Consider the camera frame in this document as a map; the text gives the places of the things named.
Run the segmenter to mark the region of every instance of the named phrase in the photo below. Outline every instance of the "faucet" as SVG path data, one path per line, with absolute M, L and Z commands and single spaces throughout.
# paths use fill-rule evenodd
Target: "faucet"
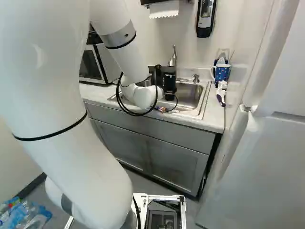
M 167 66 L 176 67 L 176 64 L 177 64 L 176 45 L 173 45 L 173 56 L 169 59 Z
M 199 75 L 194 74 L 194 75 L 192 76 L 192 78 L 194 78 L 194 79 L 193 79 L 193 83 L 199 83 L 199 82 L 200 82 L 200 80 L 199 80 Z

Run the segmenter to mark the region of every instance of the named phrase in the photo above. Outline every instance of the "black stripe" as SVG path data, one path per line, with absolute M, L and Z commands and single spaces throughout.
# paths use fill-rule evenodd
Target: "black stripe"
M 135 35 L 133 36 L 133 38 L 132 38 L 130 41 L 126 42 L 125 44 L 121 44 L 121 45 L 116 46 L 116 47 L 107 47 L 107 46 L 106 46 L 106 48 L 107 48 L 107 49 L 120 49 L 120 48 L 122 48 L 122 47 L 124 47 L 124 46 L 130 44 L 130 43 L 135 39 L 136 36 L 137 36 L 137 33 L 135 33 Z
M 33 142 L 33 141 L 39 141 L 39 140 L 43 140 L 43 139 L 46 139 L 46 138 L 54 137 L 54 136 L 60 135 L 60 134 L 62 134 L 64 132 L 67 132 L 68 130 L 71 130 L 72 128 L 76 127 L 78 124 L 80 124 L 86 118 L 87 114 L 88 113 L 86 111 L 85 115 L 80 120 L 78 120 L 76 123 L 68 126 L 67 128 L 64 128 L 64 129 L 62 129 L 60 131 L 57 131 L 57 132 L 49 134 L 49 135 L 40 136 L 40 137 L 31 137 L 31 138 L 17 137 L 14 134 L 13 134 L 13 136 L 17 140 L 24 141 L 24 142 Z

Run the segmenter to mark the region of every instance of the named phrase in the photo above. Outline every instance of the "gray cabinet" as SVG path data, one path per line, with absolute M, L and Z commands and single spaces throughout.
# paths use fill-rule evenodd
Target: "gray cabinet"
M 106 146 L 121 163 L 197 195 L 208 155 L 104 122 L 95 123 Z
M 154 138 L 147 144 L 152 175 L 196 196 L 208 156 Z
M 147 173 L 149 162 L 143 135 L 95 121 L 109 151 L 122 163 Z
M 209 155 L 215 133 L 169 123 L 146 116 L 133 117 L 123 111 L 85 103 L 92 118 L 146 136 Z

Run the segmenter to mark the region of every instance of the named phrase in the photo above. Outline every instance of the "water bottle pack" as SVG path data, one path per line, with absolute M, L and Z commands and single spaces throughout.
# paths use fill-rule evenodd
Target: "water bottle pack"
M 0 205 L 0 229 L 41 229 L 51 217 L 45 207 L 18 197 Z

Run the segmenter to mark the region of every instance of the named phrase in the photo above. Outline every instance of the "paper towel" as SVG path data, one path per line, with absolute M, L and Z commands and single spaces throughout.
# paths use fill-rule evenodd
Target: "paper towel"
M 150 5 L 149 18 L 175 17 L 179 14 L 179 0 L 157 2 Z

